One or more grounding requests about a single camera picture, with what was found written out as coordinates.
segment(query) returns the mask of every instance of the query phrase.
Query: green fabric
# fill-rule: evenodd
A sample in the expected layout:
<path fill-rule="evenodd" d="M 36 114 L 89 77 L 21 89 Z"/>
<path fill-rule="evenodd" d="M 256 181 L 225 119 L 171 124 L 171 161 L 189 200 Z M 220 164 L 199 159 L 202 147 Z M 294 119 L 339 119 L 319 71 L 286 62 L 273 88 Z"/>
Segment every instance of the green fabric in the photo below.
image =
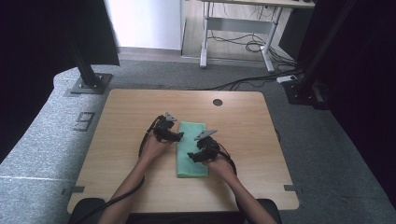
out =
<path fill-rule="evenodd" d="M 177 143 L 177 177 L 205 177 L 209 175 L 207 167 L 200 162 L 194 162 L 188 152 L 199 152 L 197 141 L 194 140 L 201 131 L 206 129 L 204 123 L 181 121 L 178 131 L 184 135 Z"/>

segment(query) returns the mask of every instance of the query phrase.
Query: person's left hand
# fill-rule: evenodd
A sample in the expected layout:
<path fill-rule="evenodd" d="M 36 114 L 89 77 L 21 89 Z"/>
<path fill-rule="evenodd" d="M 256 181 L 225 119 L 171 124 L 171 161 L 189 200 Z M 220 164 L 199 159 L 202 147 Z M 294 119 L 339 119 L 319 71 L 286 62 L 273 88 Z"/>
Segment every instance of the person's left hand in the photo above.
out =
<path fill-rule="evenodd" d="M 140 158 L 152 161 L 159 157 L 163 152 L 172 145 L 173 142 L 159 142 L 154 135 L 154 131 L 149 132 L 147 141 L 143 146 L 142 155 Z"/>

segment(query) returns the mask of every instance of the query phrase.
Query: human arm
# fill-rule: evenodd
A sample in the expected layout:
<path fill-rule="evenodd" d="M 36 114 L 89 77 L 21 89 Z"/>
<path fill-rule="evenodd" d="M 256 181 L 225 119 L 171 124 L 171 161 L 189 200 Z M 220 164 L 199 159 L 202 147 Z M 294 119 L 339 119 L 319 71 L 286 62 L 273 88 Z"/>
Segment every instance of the human arm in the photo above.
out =
<path fill-rule="evenodd" d="M 171 144 L 172 142 L 158 142 L 153 131 L 151 131 L 148 134 L 146 144 L 143 146 L 142 154 L 134 165 L 134 169 L 126 176 L 111 199 L 117 198 L 134 189 L 142 180 L 150 164 Z M 102 214 L 99 223 L 125 223 L 131 213 L 133 203 L 134 195 L 110 205 Z"/>
<path fill-rule="evenodd" d="M 213 161 L 205 161 L 203 164 L 224 180 L 250 220 L 258 224 L 276 224 L 271 215 L 243 186 L 236 174 L 233 173 L 233 167 L 224 157 L 218 155 Z"/>

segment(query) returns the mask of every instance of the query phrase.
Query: white table leg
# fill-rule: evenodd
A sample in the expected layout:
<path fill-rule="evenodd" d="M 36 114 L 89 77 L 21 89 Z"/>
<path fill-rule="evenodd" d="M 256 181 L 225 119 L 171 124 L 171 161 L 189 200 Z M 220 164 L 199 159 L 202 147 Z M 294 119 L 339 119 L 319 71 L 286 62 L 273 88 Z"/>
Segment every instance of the white table leg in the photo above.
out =
<path fill-rule="evenodd" d="M 209 19 L 209 9 L 210 9 L 210 3 L 204 2 L 204 9 L 206 6 L 205 10 L 205 15 L 204 15 L 204 41 L 201 46 L 201 62 L 200 62 L 200 67 L 201 68 L 206 68 L 206 58 L 207 58 L 207 23 Z"/>
<path fill-rule="evenodd" d="M 264 58 L 264 62 L 267 65 L 267 70 L 268 70 L 269 73 L 274 73 L 275 72 L 275 69 L 274 69 L 274 67 L 272 65 L 271 58 L 270 58 L 270 55 L 268 53 L 268 50 L 271 47 L 271 42 L 272 42 L 272 40 L 274 38 L 275 30 L 276 30 L 277 24 L 279 22 L 280 14 L 282 13 L 282 9 L 283 9 L 283 7 L 277 7 L 276 8 L 276 14 L 275 14 L 275 17 L 273 19 L 273 24 L 271 26 L 270 33 L 268 34 L 267 42 L 265 43 L 265 45 L 263 47 L 261 47 L 261 49 L 262 49 L 262 57 Z"/>

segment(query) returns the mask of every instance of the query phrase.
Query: desk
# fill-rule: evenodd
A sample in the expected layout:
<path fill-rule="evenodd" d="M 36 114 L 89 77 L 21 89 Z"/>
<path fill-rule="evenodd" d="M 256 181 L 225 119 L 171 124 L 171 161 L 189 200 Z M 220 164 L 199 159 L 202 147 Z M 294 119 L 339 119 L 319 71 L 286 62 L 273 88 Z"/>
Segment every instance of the desk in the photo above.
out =
<path fill-rule="evenodd" d="M 254 34 L 268 35 L 265 45 L 262 47 L 262 57 L 269 73 L 274 73 L 268 50 L 271 47 L 271 42 L 274 38 L 275 30 L 279 21 L 280 14 L 283 7 L 299 7 L 299 8 L 313 8 L 315 4 L 311 1 L 309 3 L 292 0 L 201 0 L 204 4 L 204 41 L 201 46 L 201 68 L 206 68 L 207 58 L 207 31 L 231 31 Z M 255 6 L 269 6 L 276 7 L 275 16 L 272 21 L 251 21 L 251 20 L 236 20 L 227 18 L 210 17 L 210 3 L 227 3 L 227 4 L 241 4 L 241 5 L 255 5 Z"/>
<path fill-rule="evenodd" d="M 215 99 L 223 104 L 214 105 Z M 70 213 L 83 198 L 111 198 L 134 167 L 146 129 L 165 112 L 218 129 L 213 137 L 227 148 L 255 198 L 272 199 L 279 209 L 298 208 L 296 193 L 284 190 L 292 182 L 260 92 L 113 90 L 78 177 L 77 186 L 85 189 L 72 194 Z M 134 213 L 237 211 L 232 192 L 216 175 L 177 178 L 176 168 L 173 144 L 147 171 Z"/>

